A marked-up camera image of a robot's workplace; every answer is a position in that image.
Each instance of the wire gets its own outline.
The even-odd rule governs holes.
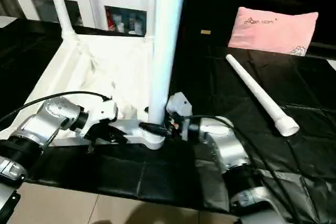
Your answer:
[[[258,149],[258,147],[253,143],[253,141],[248,136],[246,136],[239,128],[233,127],[228,122],[226,122],[225,120],[223,120],[221,118],[218,118],[216,116],[213,116],[213,115],[191,115],[191,116],[184,116],[183,117],[184,120],[194,119],[194,118],[210,118],[210,119],[217,120],[217,121],[225,124],[228,128],[232,129],[235,133],[238,133],[239,135],[241,135],[248,142],[248,144],[253,148],[253,150],[255,151],[255,153],[257,154],[257,156],[263,162],[263,164],[266,167],[266,169],[270,172],[270,174],[273,177],[274,181],[276,182],[276,184],[278,185],[278,187],[282,191],[283,195],[285,196],[287,202],[289,203],[291,210],[289,211],[289,209],[286,207],[285,204],[283,204],[283,200],[279,196],[277,197],[278,200],[280,202],[282,202],[282,204],[283,204],[284,207],[286,207],[286,210],[291,214],[292,218],[295,219],[296,223],[302,223],[302,220],[300,219],[299,214],[298,214],[298,209],[295,206],[295,204],[293,203],[292,199],[290,198],[289,193],[284,188],[283,184],[280,182],[279,178],[275,174],[274,170],[270,167],[270,165],[268,164],[268,162],[264,158],[263,154],[261,154],[261,152]],[[253,165],[255,167],[257,167],[256,164],[255,164],[255,162],[254,162],[254,160],[252,158],[250,160],[253,163]]]
[[[16,114],[16,113],[20,112],[21,110],[25,109],[26,107],[32,106],[32,105],[34,105],[36,103],[39,103],[41,101],[45,101],[45,100],[48,100],[48,99],[51,99],[51,98],[60,97],[60,96],[63,96],[63,95],[68,95],[68,94],[90,94],[90,95],[95,95],[97,97],[101,97],[104,101],[110,99],[110,98],[106,97],[105,95],[90,92],[90,91],[68,91],[68,92],[52,94],[52,95],[48,95],[47,97],[42,97],[42,98],[36,99],[32,102],[28,102],[28,103],[24,104],[23,106],[16,108],[12,112],[10,112],[7,115],[0,118],[0,123],[2,121],[4,121],[5,119],[7,119],[8,117],[10,117],[11,115]]]

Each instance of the white tube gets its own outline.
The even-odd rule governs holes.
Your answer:
[[[149,122],[161,124],[168,100],[183,0],[157,0]]]
[[[68,11],[65,7],[64,0],[54,0],[54,4],[62,28],[62,38],[66,39],[66,37],[70,37],[77,39],[76,33],[71,26],[70,18],[68,15]]]
[[[298,132],[299,125],[293,118],[289,117],[275,103],[275,101],[262,89],[262,87],[249,75],[249,73],[239,64],[232,56],[227,55],[226,60],[235,69],[240,78],[245,82],[246,86],[252,91],[261,105],[275,122],[275,127],[282,136],[291,136]]]
[[[147,24],[146,24],[146,37],[153,38],[155,26],[155,2],[156,0],[147,0]]]

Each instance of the white pole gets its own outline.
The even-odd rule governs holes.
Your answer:
[[[299,125],[293,118],[289,117],[275,103],[275,101],[262,89],[262,87],[250,76],[250,74],[239,64],[232,56],[227,55],[226,60],[234,68],[240,78],[245,82],[246,86],[252,91],[260,104],[265,108],[267,113],[275,122],[275,126],[282,136],[291,136],[299,129]]]
[[[183,0],[157,0],[149,122],[161,124],[168,100]]]
[[[155,2],[156,0],[147,0],[147,23],[146,23],[146,37],[153,39],[155,26]]]
[[[65,7],[64,0],[54,0],[57,16],[62,28],[62,38],[74,38],[77,39],[76,33],[73,30],[68,15],[68,11]]]

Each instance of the black tablecloth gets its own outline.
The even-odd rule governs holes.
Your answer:
[[[18,34],[20,47],[8,39],[8,47],[1,45],[0,60],[10,62],[17,55],[20,59],[13,66],[24,68],[26,62],[35,66],[30,68],[34,79],[27,81],[29,85],[24,83],[25,89],[12,92],[19,97],[12,104],[25,101],[33,82],[60,45],[55,26],[18,20],[0,30],[0,36],[5,38],[24,28]],[[81,29],[80,32],[88,34],[105,33]],[[36,52],[22,56],[20,52],[30,48]],[[41,66],[35,60],[38,50],[45,57]],[[273,121],[224,60],[228,52],[298,122],[301,130],[297,134],[279,135]],[[9,68],[6,73],[17,72]],[[10,91],[5,84],[8,76],[0,75],[2,84]],[[335,80],[335,70],[321,59],[184,43],[176,50],[170,93],[182,91],[193,105],[194,114],[223,115],[242,129],[277,172],[303,220],[336,223]],[[10,102],[13,97],[9,92],[2,99]],[[253,150],[245,147],[273,190],[280,192]],[[28,181],[195,209],[227,210],[224,183],[205,146],[193,149],[176,140],[165,142],[157,151],[141,145],[101,146],[92,155],[86,154],[86,150],[85,146],[48,148]]]

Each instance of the tiled floor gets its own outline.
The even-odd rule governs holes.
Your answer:
[[[233,224],[234,218],[33,184],[19,189],[21,200],[8,224]]]

